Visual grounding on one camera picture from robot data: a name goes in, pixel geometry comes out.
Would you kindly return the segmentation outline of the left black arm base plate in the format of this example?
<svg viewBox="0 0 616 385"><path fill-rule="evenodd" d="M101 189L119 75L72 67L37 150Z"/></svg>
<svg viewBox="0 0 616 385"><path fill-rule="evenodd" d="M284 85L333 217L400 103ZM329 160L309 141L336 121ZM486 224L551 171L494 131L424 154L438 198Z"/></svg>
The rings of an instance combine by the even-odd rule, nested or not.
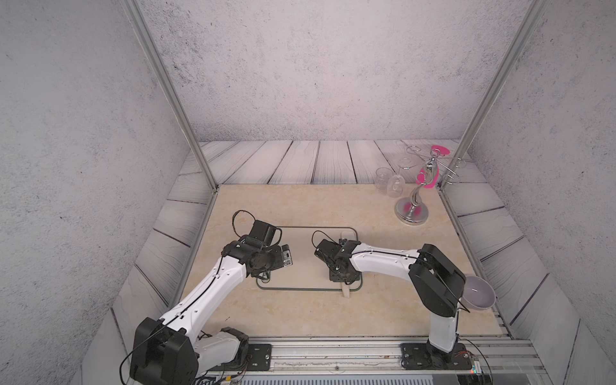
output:
<svg viewBox="0 0 616 385"><path fill-rule="evenodd" d="M213 372L267 372L270 369L272 345L250 343L240 348L234 361L221 364Z"/></svg>

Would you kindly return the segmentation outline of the white green-rimmed cutting board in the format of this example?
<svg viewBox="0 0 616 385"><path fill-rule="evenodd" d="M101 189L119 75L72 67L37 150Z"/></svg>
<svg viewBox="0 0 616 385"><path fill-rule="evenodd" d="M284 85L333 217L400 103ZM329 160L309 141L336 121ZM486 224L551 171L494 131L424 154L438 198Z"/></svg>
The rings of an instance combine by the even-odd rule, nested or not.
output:
<svg viewBox="0 0 616 385"><path fill-rule="evenodd" d="M357 231L351 227L283 226L282 244L289 245L293 265L274 271L269 282L264 283L257 279L257 287L269 291L342 292L341 282L332 282L327 265L314 255L316 245L327 239L321 233L313 236L318 230L335 241L345 238L358 240ZM363 281L359 279L351 284L350 291L359 291L362 285Z"/></svg>

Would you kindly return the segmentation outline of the white ceramic knife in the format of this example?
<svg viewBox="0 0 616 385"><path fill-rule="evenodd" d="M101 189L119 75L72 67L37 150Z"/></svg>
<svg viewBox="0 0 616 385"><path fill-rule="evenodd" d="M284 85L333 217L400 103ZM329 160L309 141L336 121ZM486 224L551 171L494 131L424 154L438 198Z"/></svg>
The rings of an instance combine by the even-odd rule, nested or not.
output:
<svg viewBox="0 0 616 385"><path fill-rule="evenodd" d="M342 279L342 292L344 298L351 297L351 282L350 274L351 274L351 265L349 263L348 257L342 256L341 260L338 262L338 272Z"/></svg>

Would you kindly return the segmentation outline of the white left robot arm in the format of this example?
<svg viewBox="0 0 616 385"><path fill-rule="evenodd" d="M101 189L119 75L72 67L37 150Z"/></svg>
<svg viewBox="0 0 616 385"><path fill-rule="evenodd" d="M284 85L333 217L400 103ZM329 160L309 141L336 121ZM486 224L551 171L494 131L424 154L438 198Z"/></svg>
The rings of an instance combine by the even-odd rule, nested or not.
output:
<svg viewBox="0 0 616 385"><path fill-rule="evenodd" d="M232 327L215 335L202 329L226 297L248 278L267 278L292 263L290 248L275 237L282 229L256 220L248 234L226 245L213 269L174 308L136 328L128 366L120 381L194 384L212 369L246 369L250 338Z"/></svg>

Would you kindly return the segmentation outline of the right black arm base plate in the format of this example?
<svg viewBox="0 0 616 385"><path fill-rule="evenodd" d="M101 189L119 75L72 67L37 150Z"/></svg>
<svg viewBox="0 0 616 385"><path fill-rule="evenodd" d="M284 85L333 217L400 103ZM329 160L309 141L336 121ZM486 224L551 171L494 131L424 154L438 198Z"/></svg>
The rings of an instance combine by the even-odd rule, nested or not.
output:
<svg viewBox="0 0 616 385"><path fill-rule="evenodd" d="M414 371L470 371L472 354L462 343L456 343L451 352L445 353L430 343L402 343L401 366Z"/></svg>

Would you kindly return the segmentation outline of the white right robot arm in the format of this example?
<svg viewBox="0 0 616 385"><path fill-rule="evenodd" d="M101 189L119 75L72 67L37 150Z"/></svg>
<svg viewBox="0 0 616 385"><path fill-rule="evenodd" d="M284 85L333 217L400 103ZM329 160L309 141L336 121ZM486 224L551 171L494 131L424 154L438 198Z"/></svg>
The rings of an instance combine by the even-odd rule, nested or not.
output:
<svg viewBox="0 0 616 385"><path fill-rule="evenodd" d="M428 346L451 354L458 342L459 312L466 276L435 245L418 250L378 248L353 240L323 239L314 255L330 271L332 282L351 284L363 273L384 274L410 282L423 306L431 312Z"/></svg>

